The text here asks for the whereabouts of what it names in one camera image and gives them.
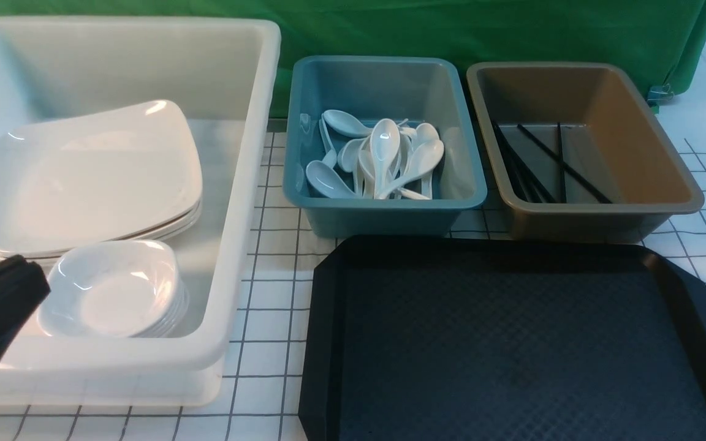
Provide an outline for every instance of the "white bowl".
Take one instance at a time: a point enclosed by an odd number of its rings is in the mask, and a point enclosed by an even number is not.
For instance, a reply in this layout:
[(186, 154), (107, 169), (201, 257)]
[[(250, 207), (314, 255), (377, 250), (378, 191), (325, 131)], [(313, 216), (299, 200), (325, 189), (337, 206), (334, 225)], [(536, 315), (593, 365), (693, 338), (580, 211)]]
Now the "white bowl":
[(56, 262), (48, 284), (37, 321), (51, 336), (162, 337), (187, 310), (173, 249), (157, 241), (75, 248)]

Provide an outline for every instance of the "brown plastic tray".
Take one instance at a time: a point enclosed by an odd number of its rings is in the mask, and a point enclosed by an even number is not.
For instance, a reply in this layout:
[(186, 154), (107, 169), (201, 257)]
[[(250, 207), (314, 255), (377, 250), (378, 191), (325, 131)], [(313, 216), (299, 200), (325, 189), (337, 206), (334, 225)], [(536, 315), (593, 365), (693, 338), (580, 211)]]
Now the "brown plastic tray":
[[(467, 76), (514, 238), (638, 241), (671, 215), (694, 213), (704, 204), (693, 176), (622, 70), (588, 62), (480, 62)], [(612, 203), (599, 203), (568, 174), (567, 203), (518, 198), (493, 121), (552, 195), (560, 193), (560, 166), (517, 125), (557, 153), (560, 123), (563, 159)]]

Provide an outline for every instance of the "green cloth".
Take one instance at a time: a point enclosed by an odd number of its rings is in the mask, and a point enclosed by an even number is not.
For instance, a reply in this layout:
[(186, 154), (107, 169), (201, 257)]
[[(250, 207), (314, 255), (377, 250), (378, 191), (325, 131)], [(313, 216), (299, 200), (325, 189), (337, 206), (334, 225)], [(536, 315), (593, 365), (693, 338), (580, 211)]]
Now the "green cloth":
[(317, 54), (480, 61), (599, 61), (639, 89), (684, 92), (706, 39), (706, 0), (0, 0), (1, 15), (246, 17), (277, 22), (272, 117), (287, 115), (290, 71)]

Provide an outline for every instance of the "square white plate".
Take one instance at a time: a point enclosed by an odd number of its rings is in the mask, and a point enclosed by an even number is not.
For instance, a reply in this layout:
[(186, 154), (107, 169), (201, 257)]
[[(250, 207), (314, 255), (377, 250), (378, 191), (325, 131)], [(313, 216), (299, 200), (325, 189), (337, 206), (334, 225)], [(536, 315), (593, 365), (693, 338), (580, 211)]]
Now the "square white plate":
[(171, 101), (22, 126), (0, 139), (0, 256), (143, 232), (201, 194), (198, 151)]

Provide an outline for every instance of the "black serving tray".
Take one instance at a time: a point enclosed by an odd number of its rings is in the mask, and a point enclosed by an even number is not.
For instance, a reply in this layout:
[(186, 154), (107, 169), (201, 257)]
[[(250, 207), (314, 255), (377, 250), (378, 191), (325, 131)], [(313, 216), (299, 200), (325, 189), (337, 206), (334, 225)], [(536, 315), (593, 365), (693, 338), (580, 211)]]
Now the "black serving tray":
[(706, 441), (706, 287), (641, 246), (355, 237), (314, 270), (309, 441)]

